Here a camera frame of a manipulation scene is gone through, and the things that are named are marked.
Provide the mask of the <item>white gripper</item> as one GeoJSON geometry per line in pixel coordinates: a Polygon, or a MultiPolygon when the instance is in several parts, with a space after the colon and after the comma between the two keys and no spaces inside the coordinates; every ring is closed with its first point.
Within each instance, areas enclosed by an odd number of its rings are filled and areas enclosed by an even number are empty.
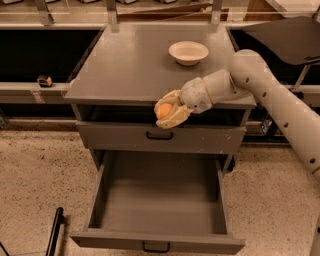
{"type": "Polygon", "coordinates": [[[211,99],[202,78],[188,81],[180,91],[173,90],[163,96],[154,107],[155,114],[158,107],[164,103],[172,104],[173,109],[167,117],[161,120],[157,118],[156,125],[163,129],[176,127],[185,122],[191,113],[200,114],[212,107],[211,99]]]}

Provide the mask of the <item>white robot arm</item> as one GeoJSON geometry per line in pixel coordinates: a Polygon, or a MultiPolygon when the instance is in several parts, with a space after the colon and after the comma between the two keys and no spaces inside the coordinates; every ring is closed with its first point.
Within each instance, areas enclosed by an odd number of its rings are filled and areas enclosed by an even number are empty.
{"type": "Polygon", "coordinates": [[[245,147],[236,171],[224,177],[228,225],[247,242],[238,256],[319,256],[320,117],[274,77],[259,54],[240,50],[227,69],[163,96],[155,105],[157,124],[172,128],[249,94],[291,147],[245,147]]]}

